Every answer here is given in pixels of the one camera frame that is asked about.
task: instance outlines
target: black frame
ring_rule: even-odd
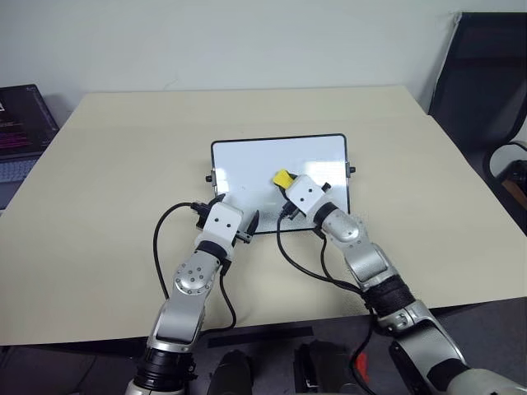
[[[347,138],[342,133],[327,133],[327,134],[307,134],[302,136],[290,136],[290,137],[257,137],[257,138],[238,138],[238,139],[232,139],[232,140],[215,140],[211,143],[211,159],[212,159],[212,171],[216,170],[216,164],[214,162],[214,144],[218,144],[219,142],[261,142],[263,140],[287,140],[287,139],[293,139],[293,138],[309,138],[309,137],[330,137],[330,136],[340,136],[344,139],[344,160],[346,161],[347,165],[350,165],[349,159],[347,157]],[[351,199],[349,196],[349,179],[351,178],[351,174],[346,177],[346,190],[347,190],[347,213],[350,214],[351,212]],[[290,230],[280,230],[280,233],[285,232],[300,232],[303,230],[313,230],[314,228],[305,228],[305,229],[290,229]],[[276,233],[276,231],[267,231],[267,232],[256,232],[255,235],[270,235]]]

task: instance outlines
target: laptop keyboard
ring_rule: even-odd
[[[22,181],[31,171],[37,159],[0,163],[0,183]]]

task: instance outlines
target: white wall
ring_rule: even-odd
[[[0,0],[0,86],[62,123],[89,91],[404,84],[423,107],[458,11],[525,0]]]

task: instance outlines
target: laptop screen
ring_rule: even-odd
[[[0,158],[39,154],[57,132],[35,85],[0,88]]]

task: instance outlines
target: laptop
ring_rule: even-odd
[[[0,88],[0,210],[57,132],[36,85]]]

